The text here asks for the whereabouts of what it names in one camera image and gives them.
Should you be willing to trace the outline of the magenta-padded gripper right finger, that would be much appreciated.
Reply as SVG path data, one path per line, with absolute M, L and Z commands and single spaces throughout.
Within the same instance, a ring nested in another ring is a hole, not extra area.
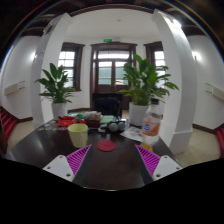
M 159 156 L 140 145 L 136 145 L 137 159 L 145 185 L 160 180 L 182 167 L 168 155 Z

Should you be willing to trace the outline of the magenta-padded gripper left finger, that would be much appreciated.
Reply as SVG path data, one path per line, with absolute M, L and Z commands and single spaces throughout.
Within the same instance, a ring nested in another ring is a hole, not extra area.
M 44 167 L 44 170 L 81 186 L 92 152 L 91 147 L 92 145 L 87 145 L 67 156 L 58 155 Z

